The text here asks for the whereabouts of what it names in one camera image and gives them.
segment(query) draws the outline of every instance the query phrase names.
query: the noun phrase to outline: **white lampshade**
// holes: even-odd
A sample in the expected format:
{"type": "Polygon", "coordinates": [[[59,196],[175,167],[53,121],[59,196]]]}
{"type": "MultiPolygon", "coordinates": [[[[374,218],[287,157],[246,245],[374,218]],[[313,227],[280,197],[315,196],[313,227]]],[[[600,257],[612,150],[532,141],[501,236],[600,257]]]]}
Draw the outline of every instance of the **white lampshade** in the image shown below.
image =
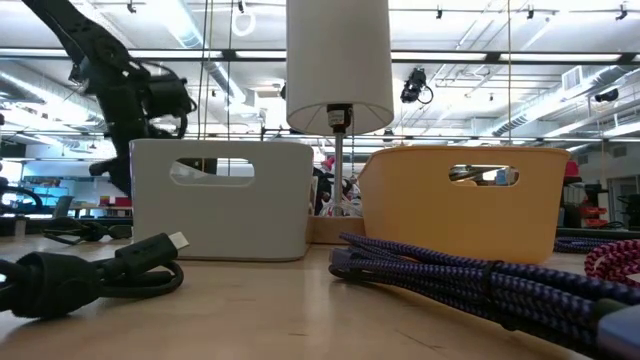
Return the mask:
{"type": "Polygon", "coordinates": [[[336,103],[353,104],[347,135],[393,121],[388,0],[287,1],[287,122],[331,135],[336,103]]]}

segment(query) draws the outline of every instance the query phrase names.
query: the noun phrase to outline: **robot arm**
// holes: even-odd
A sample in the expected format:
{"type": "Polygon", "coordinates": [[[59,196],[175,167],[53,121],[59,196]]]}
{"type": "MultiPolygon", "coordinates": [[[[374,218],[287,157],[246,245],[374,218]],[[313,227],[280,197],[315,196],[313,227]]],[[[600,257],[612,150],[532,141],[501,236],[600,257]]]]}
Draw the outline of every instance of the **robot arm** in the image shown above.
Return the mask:
{"type": "Polygon", "coordinates": [[[69,79],[95,95],[116,158],[93,164],[91,175],[108,172],[111,182],[131,196],[129,142],[141,138],[174,138],[149,120],[164,115],[180,118],[177,138],[186,132],[187,114],[196,109],[186,80],[171,70],[151,75],[125,46],[100,25],[86,18],[68,0],[23,0],[60,40],[73,61],[69,79]]]}

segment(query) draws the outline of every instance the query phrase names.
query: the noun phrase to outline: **blue braided cable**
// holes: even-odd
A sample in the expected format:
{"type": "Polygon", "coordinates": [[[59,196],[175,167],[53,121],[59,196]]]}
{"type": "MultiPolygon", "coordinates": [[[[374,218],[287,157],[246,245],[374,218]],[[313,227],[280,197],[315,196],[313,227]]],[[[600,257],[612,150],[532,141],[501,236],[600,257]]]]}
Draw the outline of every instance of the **blue braided cable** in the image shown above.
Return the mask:
{"type": "Polygon", "coordinates": [[[396,286],[409,291],[413,291],[417,294],[431,298],[449,307],[458,309],[460,311],[475,315],[477,317],[480,317],[489,321],[493,321],[497,323],[501,323],[505,321],[508,323],[513,323],[518,321],[519,322],[518,330],[522,332],[525,332],[535,337],[541,338],[543,340],[547,340],[549,342],[561,345],[567,349],[584,354],[594,359],[602,358],[601,354],[597,350],[595,350],[592,346],[588,346],[582,342],[572,340],[564,336],[564,334],[558,333],[554,330],[547,329],[544,326],[541,326],[532,322],[523,321],[521,319],[516,319],[509,314],[498,317],[495,315],[495,313],[487,311],[485,308],[483,308],[480,305],[461,301],[459,299],[456,299],[455,297],[448,297],[448,296],[440,295],[435,292],[430,292],[428,290],[424,290],[419,286],[413,285],[409,282],[403,282],[394,277],[385,277],[379,274],[366,273],[366,272],[356,275],[353,272],[343,272],[337,266],[334,266],[334,265],[329,266],[329,271],[333,275],[349,281],[380,283],[380,284],[396,286]]]}
{"type": "MultiPolygon", "coordinates": [[[[484,269],[489,262],[460,256],[443,254],[437,251],[419,248],[393,241],[369,239],[352,234],[341,234],[340,238],[354,245],[377,247],[394,255],[411,257],[428,264],[442,264],[466,268],[484,269]]],[[[610,298],[628,305],[640,304],[640,290],[614,282],[605,282],[586,276],[543,268],[535,265],[501,263],[495,266],[496,272],[518,278],[535,280],[551,287],[570,290],[577,296],[599,300],[610,298]]]]}
{"type": "Polygon", "coordinates": [[[596,345],[596,301],[640,304],[638,289],[577,274],[452,256],[357,235],[341,238],[350,247],[332,253],[329,271],[335,276],[402,287],[587,356],[606,358],[596,345]]]}
{"type": "Polygon", "coordinates": [[[553,251],[567,254],[588,254],[600,245],[617,241],[618,240],[561,236],[556,238],[553,251]]]}

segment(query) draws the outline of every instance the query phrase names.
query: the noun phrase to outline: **orange plastic bin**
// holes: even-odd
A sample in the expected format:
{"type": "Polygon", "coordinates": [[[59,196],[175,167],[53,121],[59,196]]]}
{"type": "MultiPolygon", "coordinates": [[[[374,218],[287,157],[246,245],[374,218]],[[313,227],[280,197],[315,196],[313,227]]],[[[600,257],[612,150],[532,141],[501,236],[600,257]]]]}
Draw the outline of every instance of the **orange plastic bin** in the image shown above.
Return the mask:
{"type": "Polygon", "coordinates": [[[569,153],[411,146],[374,153],[360,175],[367,236],[487,260],[537,264],[553,251],[569,153]],[[511,186],[458,186],[455,165],[506,165],[511,186]]]}

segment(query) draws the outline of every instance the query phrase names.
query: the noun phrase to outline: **desk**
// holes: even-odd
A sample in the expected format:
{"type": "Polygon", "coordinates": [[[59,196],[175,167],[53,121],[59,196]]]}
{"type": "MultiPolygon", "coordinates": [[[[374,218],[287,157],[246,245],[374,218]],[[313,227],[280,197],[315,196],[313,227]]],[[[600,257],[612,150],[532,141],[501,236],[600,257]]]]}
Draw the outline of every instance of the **desk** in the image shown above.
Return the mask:
{"type": "Polygon", "coordinates": [[[74,210],[75,211],[75,215],[74,217],[79,218],[80,217],[80,211],[85,210],[85,215],[91,215],[91,210],[104,210],[104,211],[124,211],[125,214],[127,211],[131,211],[133,208],[131,206],[103,206],[103,205],[87,205],[87,206],[71,206],[69,208],[69,210],[74,210]]]}
{"type": "MultiPolygon", "coordinates": [[[[0,240],[0,257],[38,249],[99,259],[126,243],[0,240]]],[[[101,299],[56,321],[0,313],[0,358],[586,359],[421,296],[337,280],[327,272],[331,248],[314,246],[304,260],[282,264],[181,262],[185,282],[173,294],[101,299]]],[[[547,265],[581,271],[582,261],[556,255],[547,265]]]]}

